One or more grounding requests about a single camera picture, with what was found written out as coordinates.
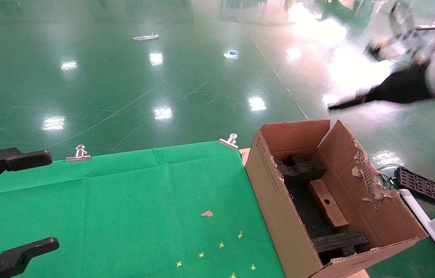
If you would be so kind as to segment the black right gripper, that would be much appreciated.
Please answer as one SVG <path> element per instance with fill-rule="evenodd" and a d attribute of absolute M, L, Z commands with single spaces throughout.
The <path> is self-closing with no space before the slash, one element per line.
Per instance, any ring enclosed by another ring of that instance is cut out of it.
<path fill-rule="evenodd" d="M 327 106 L 329 111 L 343 110 L 375 100 L 410 104 L 435 98 L 426 84 L 426 70 L 429 62 L 412 64 L 390 74 L 381 84 L 352 98 L 339 100 Z"/>

